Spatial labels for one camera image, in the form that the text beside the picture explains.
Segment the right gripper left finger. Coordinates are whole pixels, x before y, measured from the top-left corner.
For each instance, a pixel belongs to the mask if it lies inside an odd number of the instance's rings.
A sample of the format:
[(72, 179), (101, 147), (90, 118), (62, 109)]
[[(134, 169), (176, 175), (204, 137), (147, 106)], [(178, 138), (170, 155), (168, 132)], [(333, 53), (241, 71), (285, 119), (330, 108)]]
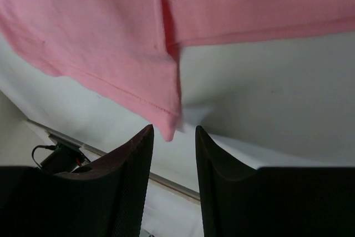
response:
[(139, 236), (154, 129), (73, 172), (1, 167), (2, 236)]

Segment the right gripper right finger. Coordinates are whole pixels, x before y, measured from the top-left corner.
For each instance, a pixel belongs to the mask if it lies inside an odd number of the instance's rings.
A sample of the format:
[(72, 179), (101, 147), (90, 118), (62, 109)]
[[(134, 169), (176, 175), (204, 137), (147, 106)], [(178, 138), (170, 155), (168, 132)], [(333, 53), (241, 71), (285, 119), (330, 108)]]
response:
[(205, 236), (353, 236), (354, 169), (254, 169), (195, 131)]

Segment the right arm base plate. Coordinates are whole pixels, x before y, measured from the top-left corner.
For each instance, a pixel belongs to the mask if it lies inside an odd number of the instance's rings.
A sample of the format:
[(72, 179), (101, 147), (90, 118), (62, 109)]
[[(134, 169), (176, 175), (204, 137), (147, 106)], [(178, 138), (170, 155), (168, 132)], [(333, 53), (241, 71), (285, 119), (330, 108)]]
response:
[[(37, 149), (50, 150), (52, 153), (41, 163), (38, 163), (35, 159)], [(76, 168), (91, 162), (78, 146), (63, 143), (38, 145), (33, 148), (31, 157), (39, 169), (51, 174), (72, 172)]]

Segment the light pink t shirt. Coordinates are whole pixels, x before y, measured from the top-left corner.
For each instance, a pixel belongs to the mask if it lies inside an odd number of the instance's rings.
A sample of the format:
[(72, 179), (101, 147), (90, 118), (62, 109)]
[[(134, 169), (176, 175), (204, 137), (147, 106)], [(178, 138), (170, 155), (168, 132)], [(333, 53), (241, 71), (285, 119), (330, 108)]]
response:
[(73, 78), (173, 139), (178, 49), (354, 30), (354, 0), (1, 0), (1, 33), (45, 74)]

